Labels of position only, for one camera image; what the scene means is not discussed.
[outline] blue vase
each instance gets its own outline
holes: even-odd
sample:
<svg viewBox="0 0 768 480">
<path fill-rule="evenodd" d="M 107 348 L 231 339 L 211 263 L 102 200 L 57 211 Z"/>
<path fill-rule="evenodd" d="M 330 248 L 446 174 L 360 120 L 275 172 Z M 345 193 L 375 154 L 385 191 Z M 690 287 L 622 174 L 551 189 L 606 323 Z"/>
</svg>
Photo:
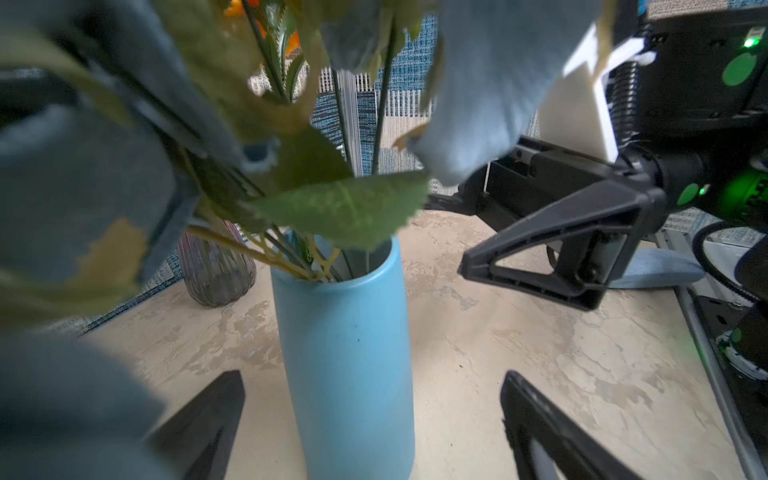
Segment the blue vase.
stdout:
<svg viewBox="0 0 768 480">
<path fill-rule="evenodd" d="M 370 274 L 341 283 L 310 283 L 272 269 L 309 480 L 411 475 L 413 375 L 397 239 L 372 254 L 371 267 Z"/>
</svg>

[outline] beige tabletop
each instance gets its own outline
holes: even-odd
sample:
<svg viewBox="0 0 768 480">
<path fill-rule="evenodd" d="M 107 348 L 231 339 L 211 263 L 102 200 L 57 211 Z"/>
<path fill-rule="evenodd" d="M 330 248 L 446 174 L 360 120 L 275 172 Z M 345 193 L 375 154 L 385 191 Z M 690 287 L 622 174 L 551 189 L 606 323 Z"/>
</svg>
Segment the beige tabletop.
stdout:
<svg viewBox="0 0 768 480">
<path fill-rule="evenodd" d="M 622 462 L 649 479 L 742 478 L 671 291 L 611 291 L 578 312 L 456 274 L 462 252 L 492 235 L 477 218 L 425 212 L 399 233 L 408 291 L 415 400 L 412 479 L 516 478 L 498 401 L 516 369 Z M 546 270 L 541 249 L 507 260 Z M 85 340 L 123 359 L 166 418 L 221 372 L 247 394 L 228 480 L 304 479 L 301 444 L 269 270 L 233 304 L 206 308 L 184 283 Z"/>
</svg>

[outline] glass vase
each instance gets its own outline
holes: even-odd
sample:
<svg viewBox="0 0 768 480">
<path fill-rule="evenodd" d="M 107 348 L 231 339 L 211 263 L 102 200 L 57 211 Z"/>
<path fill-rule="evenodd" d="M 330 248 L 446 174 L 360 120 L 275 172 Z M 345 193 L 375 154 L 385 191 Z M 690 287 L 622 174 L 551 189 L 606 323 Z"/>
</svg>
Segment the glass vase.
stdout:
<svg viewBox="0 0 768 480">
<path fill-rule="evenodd" d="M 225 221 L 229 237 L 245 244 L 237 227 Z M 184 284 L 200 305 L 221 306 L 239 299 L 256 282 L 256 263 L 242 253 L 185 233 L 179 239 Z"/>
</svg>

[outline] green sticker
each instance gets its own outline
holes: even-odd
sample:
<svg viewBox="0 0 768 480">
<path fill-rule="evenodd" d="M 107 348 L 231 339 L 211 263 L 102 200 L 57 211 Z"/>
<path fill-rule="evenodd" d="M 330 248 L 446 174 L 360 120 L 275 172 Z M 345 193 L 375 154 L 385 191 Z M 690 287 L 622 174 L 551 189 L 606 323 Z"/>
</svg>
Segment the green sticker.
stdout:
<svg viewBox="0 0 768 480">
<path fill-rule="evenodd" d="M 752 74 L 752 70 L 757 65 L 757 56 L 750 53 L 742 53 L 730 61 L 725 70 L 723 70 L 723 83 L 729 87 L 735 87 Z"/>
<path fill-rule="evenodd" d="M 691 200 L 693 200 L 698 194 L 699 194 L 699 185 L 690 184 L 687 187 L 685 187 L 685 190 L 683 190 L 683 193 L 680 194 L 680 196 L 677 198 L 677 204 L 685 205 Z"/>
</svg>

